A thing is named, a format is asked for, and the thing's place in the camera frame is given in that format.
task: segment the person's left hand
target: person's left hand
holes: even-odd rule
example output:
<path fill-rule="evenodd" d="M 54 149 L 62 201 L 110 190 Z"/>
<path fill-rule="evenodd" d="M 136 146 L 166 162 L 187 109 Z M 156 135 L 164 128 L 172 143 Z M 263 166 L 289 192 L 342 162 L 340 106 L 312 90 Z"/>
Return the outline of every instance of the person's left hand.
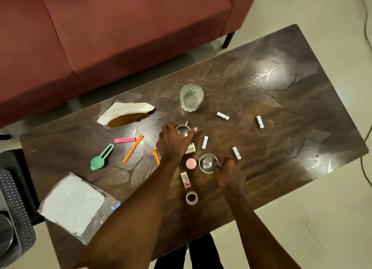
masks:
<path fill-rule="evenodd" d="M 156 143 L 161 158 L 180 162 L 198 128 L 191 129 L 187 137 L 183 139 L 178 135 L 173 122 L 168 125 L 164 124 L 161 129 L 159 141 Z"/>

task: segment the green measuring spoon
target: green measuring spoon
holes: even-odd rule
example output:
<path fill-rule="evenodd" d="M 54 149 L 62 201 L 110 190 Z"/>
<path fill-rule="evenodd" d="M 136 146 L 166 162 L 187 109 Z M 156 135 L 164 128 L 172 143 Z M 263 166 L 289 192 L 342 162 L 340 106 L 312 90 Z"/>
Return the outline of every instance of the green measuring spoon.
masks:
<path fill-rule="evenodd" d="M 104 151 L 99 156 L 96 156 L 95 158 L 92 159 L 90 163 L 90 168 L 92 170 L 96 170 L 99 168 L 102 168 L 103 165 L 105 165 L 105 158 L 110 154 L 110 152 L 114 149 L 115 145 L 114 144 L 109 144 L 107 148 L 105 148 Z"/>

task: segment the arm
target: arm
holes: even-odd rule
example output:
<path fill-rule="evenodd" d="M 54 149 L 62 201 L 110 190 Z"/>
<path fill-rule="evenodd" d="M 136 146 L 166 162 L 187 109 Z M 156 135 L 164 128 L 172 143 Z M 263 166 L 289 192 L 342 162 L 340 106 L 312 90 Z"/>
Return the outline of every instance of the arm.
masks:
<path fill-rule="evenodd" d="M 241 242 L 252 269 L 301 269 L 281 247 L 244 197 L 245 177 L 237 162 L 214 164 L 214 175 L 238 225 Z"/>
<path fill-rule="evenodd" d="M 77 268 L 148 268 L 170 182 L 196 130 L 181 139 L 172 122 L 162 126 L 159 167 L 101 226 Z"/>

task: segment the black cable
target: black cable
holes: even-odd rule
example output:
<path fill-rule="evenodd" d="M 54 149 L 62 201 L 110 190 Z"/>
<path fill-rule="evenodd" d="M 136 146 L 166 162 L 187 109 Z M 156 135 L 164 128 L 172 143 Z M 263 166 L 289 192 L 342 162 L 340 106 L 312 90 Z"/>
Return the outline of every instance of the black cable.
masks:
<path fill-rule="evenodd" d="M 366 4 L 365 0 L 361 0 L 361 1 L 362 1 L 362 4 L 363 4 L 365 16 L 366 16 L 365 17 L 365 20 L 364 20 L 364 39 L 367 41 L 368 46 L 369 46 L 369 49 L 371 50 L 371 53 L 372 53 L 372 46 L 371 46 L 371 43 L 370 43 L 369 38 L 367 36 L 368 8 L 367 8 L 367 4 Z M 371 134 L 371 131 L 372 131 L 372 125 L 370 126 L 369 131 L 368 131 L 366 137 L 364 138 L 364 142 L 366 142 L 368 140 L 369 135 Z M 360 166 L 362 168 L 362 172 L 363 172 L 364 177 L 366 178 L 367 182 L 372 187 L 372 183 L 370 182 L 370 180 L 367 177 L 367 174 L 366 174 L 366 172 L 364 170 L 363 157 L 360 158 Z"/>

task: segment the hand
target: hand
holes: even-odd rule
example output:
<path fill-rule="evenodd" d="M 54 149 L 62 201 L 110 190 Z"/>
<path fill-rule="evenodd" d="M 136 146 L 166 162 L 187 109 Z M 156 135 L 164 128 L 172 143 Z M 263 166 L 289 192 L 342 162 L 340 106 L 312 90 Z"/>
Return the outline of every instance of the hand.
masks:
<path fill-rule="evenodd" d="M 239 163 L 231 158 L 224 157 L 222 166 L 213 162 L 213 174 L 222 191 L 240 193 L 243 190 L 245 176 L 240 169 Z"/>
<path fill-rule="evenodd" d="M 168 125 L 164 124 L 162 132 L 159 134 L 159 141 L 156 143 L 156 148 L 159 150 L 162 159 L 170 161 L 181 161 L 187 148 L 191 144 L 191 140 L 198 128 L 193 128 L 187 137 L 181 139 L 178 135 L 176 127 L 173 122 Z"/>

